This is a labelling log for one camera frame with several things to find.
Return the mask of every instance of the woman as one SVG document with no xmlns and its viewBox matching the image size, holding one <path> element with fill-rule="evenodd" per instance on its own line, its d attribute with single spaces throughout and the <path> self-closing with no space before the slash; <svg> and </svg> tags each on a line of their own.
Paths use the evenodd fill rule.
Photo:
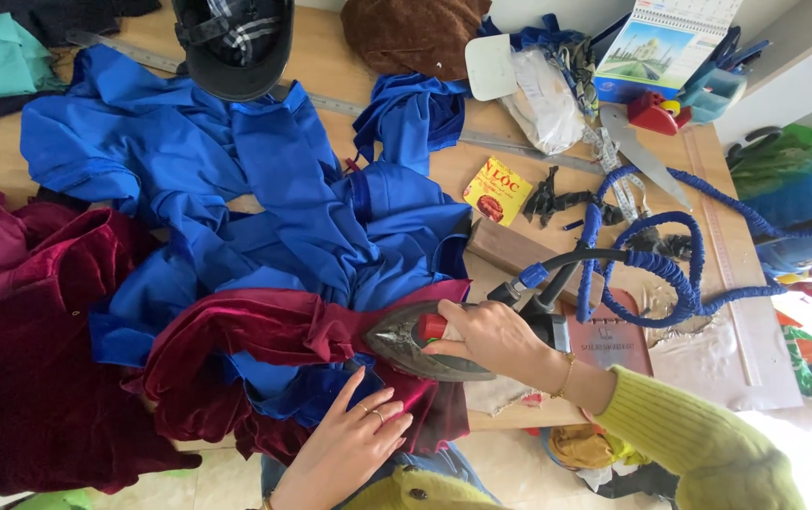
<svg viewBox="0 0 812 510">
<path fill-rule="evenodd" d="M 805 507 L 786 456 L 728 410 L 618 366 L 574 361 L 538 340 L 502 303 L 463 309 L 442 300 L 438 311 L 465 341 L 439 340 L 425 353 L 470 359 L 586 409 L 681 477 L 681 510 Z M 363 377 L 363 370 L 352 376 L 288 469 L 263 458 L 263 510 L 501 508 L 456 446 L 425 458 L 393 455 L 412 416 L 397 416 L 402 403 L 390 389 L 346 411 Z"/>
</svg>

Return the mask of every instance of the jeans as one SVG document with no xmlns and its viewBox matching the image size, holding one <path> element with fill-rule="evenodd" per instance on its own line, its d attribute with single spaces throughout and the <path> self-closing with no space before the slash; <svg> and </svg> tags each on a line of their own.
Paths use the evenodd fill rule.
<svg viewBox="0 0 812 510">
<path fill-rule="evenodd" d="M 471 466 L 468 465 L 468 459 L 462 455 L 462 452 L 459 451 L 456 445 L 453 443 L 447 443 L 448 449 L 440 450 L 437 453 L 429 456 L 419 456 L 419 455 L 412 455 L 412 454 L 393 454 L 387 462 L 385 462 L 381 467 L 371 476 L 371 478 L 359 488 L 355 493 L 351 496 L 346 498 L 340 504 L 334 506 L 333 510 L 339 510 L 343 508 L 345 504 L 348 504 L 356 494 L 360 493 L 362 489 L 371 485 L 383 478 L 393 475 L 393 471 L 396 470 L 397 466 L 408 466 L 412 465 L 416 468 L 423 469 L 425 471 L 433 471 L 434 473 L 439 473 L 444 476 L 453 476 L 455 478 L 459 478 L 463 482 L 467 482 L 471 484 L 476 489 L 480 490 L 481 492 L 489 495 L 492 499 L 494 499 L 498 504 L 500 501 L 494 497 L 493 494 L 485 489 L 485 486 L 481 484 L 481 480 L 479 476 L 475 473 L 475 470 L 472 469 Z M 274 491 L 277 486 L 277 483 L 280 482 L 280 477 L 283 473 L 286 472 L 286 466 L 281 464 L 280 462 L 274 460 L 273 458 L 269 458 L 267 456 L 261 456 L 261 492 L 262 495 L 270 493 Z"/>
</svg>

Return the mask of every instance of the wooden table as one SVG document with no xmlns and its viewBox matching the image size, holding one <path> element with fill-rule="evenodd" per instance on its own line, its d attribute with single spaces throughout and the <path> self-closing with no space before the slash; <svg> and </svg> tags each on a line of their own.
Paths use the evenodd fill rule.
<svg viewBox="0 0 812 510">
<path fill-rule="evenodd" d="M 118 38 L 181 59 L 184 53 L 175 39 L 173 23 L 172 9 L 164 5 L 159 12 L 145 17 L 124 18 L 123 32 Z M 61 70 L 64 77 L 71 75 L 70 69 L 61 66 Z M 376 76 L 346 46 L 338 15 L 297 7 L 292 54 L 284 78 L 300 81 L 310 92 L 368 104 Z M 353 119 L 324 110 L 319 110 L 319 113 L 337 155 L 343 158 L 354 156 Z M 37 190 L 37 184 L 28 177 L 26 161 L 18 151 L 19 122 L 18 114 L 0 119 L 0 190 L 7 194 L 8 205 L 12 208 L 26 203 L 26 198 Z M 525 143 L 518 126 L 497 102 L 469 101 L 467 129 L 496 133 Z M 710 125 L 688 127 L 675 137 L 646 130 L 638 130 L 638 136 L 668 166 L 701 174 L 719 190 L 735 194 L 718 138 Z M 584 144 L 577 144 L 566 153 L 591 159 L 590 149 Z M 492 154 L 533 183 L 547 176 L 546 164 L 507 153 L 492 153 L 469 144 L 458 144 L 431 155 L 430 177 L 446 193 L 461 197 L 468 181 Z M 558 173 L 556 187 L 561 192 L 594 190 L 601 180 L 590 173 L 564 168 Z M 692 214 L 703 231 L 707 231 L 705 199 L 696 191 L 687 189 L 687 192 L 694 206 Z M 650 182 L 648 203 L 655 213 L 680 208 L 672 197 Z M 240 206 L 251 210 L 253 201 L 251 198 L 241 200 Z M 731 287 L 764 285 L 746 223 L 735 212 L 720 206 L 717 215 L 721 229 L 714 232 L 713 237 L 706 232 L 708 254 L 702 277 L 704 294 L 710 296 L 724 289 L 716 256 L 718 242 L 726 247 L 724 251 L 730 261 Z M 580 217 L 581 209 L 572 209 L 556 215 L 552 224 L 564 225 Z M 522 218 L 514 221 L 510 228 L 558 252 L 571 250 L 578 235 L 576 231 L 564 232 L 553 227 L 540 229 Z M 610 245 L 621 228 L 604 228 L 599 245 Z M 466 263 L 469 275 L 475 280 L 470 300 L 483 299 L 493 287 L 513 277 L 471 253 L 466 255 Z M 611 287 L 625 289 L 633 295 L 640 309 L 645 301 L 646 289 L 660 285 L 661 281 L 650 273 L 626 267 L 618 267 L 611 281 Z M 738 306 L 740 313 L 736 316 L 729 306 L 724 307 L 716 320 L 717 326 L 709 331 L 667 340 L 652 348 L 650 358 L 654 376 L 735 410 L 799 406 L 801 400 L 770 299 L 746 299 L 740 301 Z M 547 400 L 542 409 L 513 406 L 493 418 L 470 413 L 472 430 L 563 425 L 582 421 L 581 415 L 561 399 Z"/>
</svg>

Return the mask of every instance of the steam iron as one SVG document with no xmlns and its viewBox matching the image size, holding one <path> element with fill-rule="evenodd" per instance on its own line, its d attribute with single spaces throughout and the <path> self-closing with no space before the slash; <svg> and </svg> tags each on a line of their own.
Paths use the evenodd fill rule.
<svg viewBox="0 0 812 510">
<path fill-rule="evenodd" d="M 413 376 L 444 382 L 489 381 L 495 374 L 462 357 L 421 352 L 419 318 L 437 313 L 437 301 L 421 301 L 391 311 L 365 333 L 365 343 L 391 365 Z"/>
</svg>

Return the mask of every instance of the blue coiled hose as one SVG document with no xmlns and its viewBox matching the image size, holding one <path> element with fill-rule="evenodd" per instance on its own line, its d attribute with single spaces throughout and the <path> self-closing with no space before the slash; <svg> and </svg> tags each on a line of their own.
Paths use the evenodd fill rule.
<svg viewBox="0 0 812 510">
<path fill-rule="evenodd" d="M 611 186 L 626 175 L 639 171 L 635 166 L 624 166 L 618 168 L 607 175 L 595 197 L 597 200 L 604 200 L 604 195 Z M 768 223 L 757 212 L 746 204 L 731 198 L 724 193 L 718 191 L 716 188 L 708 184 L 692 174 L 685 171 L 675 170 L 668 168 L 667 171 L 671 173 L 674 179 L 680 180 L 689 184 L 693 188 L 702 193 L 710 196 L 714 200 L 727 205 L 737 213 L 741 214 L 746 222 L 752 226 L 753 229 L 765 233 L 776 238 L 804 238 L 812 237 L 812 229 L 805 229 L 800 231 L 789 231 L 779 229 Z M 777 284 L 773 278 L 766 275 L 765 279 L 768 284 L 764 287 L 743 287 L 741 289 L 733 289 L 722 292 L 721 294 L 713 297 L 707 303 L 701 302 L 701 273 L 705 266 L 705 245 L 701 236 L 701 230 L 695 222 L 692 215 L 680 212 L 662 212 L 650 216 L 648 218 L 640 218 L 636 220 L 620 237 L 617 237 L 614 243 L 615 249 L 622 249 L 627 240 L 639 231 L 648 227 L 662 225 L 663 223 L 682 223 L 690 231 L 692 237 L 692 260 L 690 261 L 690 274 L 687 278 L 686 274 L 681 270 L 676 263 L 667 257 L 662 257 L 649 252 L 628 250 L 628 256 L 624 264 L 634 268 L 641 268 L 648 272 L 660 276 L 662 279 L 671 284 L 677 292 L 677 303 L 673 307 L 671 314 L 663 319 L 646 319 L 639 317 L 623 305 L 618 303 L 611 291 L 608 284 L 611 281 L 611 272 L 614 270 L 614 261 L 609 261 L 602 269 L 601 264 L 596 260 L 587 260 L 582 262 L 581 284 L 579 286 L 578 303 L 579 307 L 576 309 L 576 319 L 580 322 L 585 322 L 591 319 L 593 309 L 588 306 L 588 298 L 592 289 L 592 273 L 598 272 L 604 275 L 604 295 L 602 295 L 602 302 L 611 311 L 617 314 L 623 320 L 642 326 L 645 328 L 668 328 L 670 326 L 680 324 L 692 316 L 708 316 L 718 311 L 718 309 L 730 301 L 742 298 L 756 298 L 762 296 L 774 296 L 786 292 L 786 289 Z M 587 243 L 589 246 L 595 246 L 598 239 L 598 231 L 601 229 L 601 212 L 598 206 L 594 203 L 589 203 L 585 210 L 585 226 L 581 234 L 581 241 Z"/>
</svg>

